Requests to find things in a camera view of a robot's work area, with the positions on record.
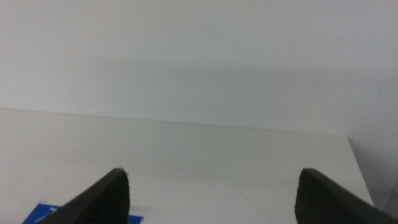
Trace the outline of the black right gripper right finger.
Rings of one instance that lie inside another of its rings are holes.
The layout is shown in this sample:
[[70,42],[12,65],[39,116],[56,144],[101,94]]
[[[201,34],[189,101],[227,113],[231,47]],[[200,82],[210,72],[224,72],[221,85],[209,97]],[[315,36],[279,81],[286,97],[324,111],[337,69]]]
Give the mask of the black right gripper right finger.
[[300,173],[294,212],[298,224],[397,224],[314,168]]

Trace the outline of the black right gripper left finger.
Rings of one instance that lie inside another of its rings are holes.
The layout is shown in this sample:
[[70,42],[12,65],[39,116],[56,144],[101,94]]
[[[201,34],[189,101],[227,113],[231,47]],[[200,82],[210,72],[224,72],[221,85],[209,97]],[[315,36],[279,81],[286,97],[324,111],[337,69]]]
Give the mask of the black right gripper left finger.
[[36,222],[126,224],[129,209],[127,173],[122,168],[115,168],[71,201]]

